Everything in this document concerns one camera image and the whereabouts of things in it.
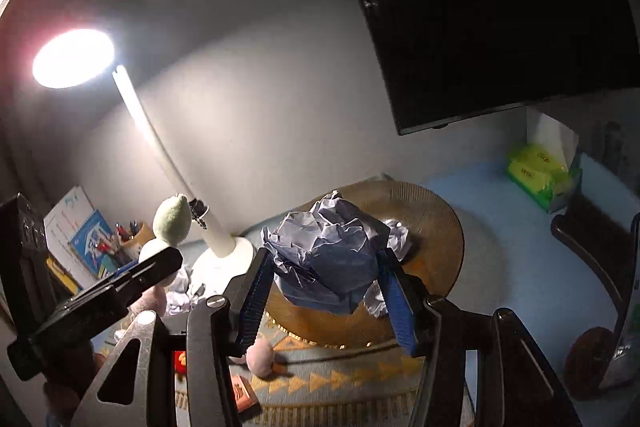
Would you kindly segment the person's left hand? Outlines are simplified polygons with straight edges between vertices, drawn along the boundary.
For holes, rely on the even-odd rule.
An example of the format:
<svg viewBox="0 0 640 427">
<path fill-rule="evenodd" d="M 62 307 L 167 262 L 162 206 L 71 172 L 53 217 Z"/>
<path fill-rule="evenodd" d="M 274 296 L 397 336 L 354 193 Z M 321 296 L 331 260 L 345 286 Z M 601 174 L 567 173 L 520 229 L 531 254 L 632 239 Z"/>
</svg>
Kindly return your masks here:
<svg viewBox="0 0 640 427">
<path fill-rule="evenodd" d="M 48 358 L 42 390 L 48 426 L 69 426 L 82 398 L 105 362 L 102 353 L 63 349 Z"/>
</svg>

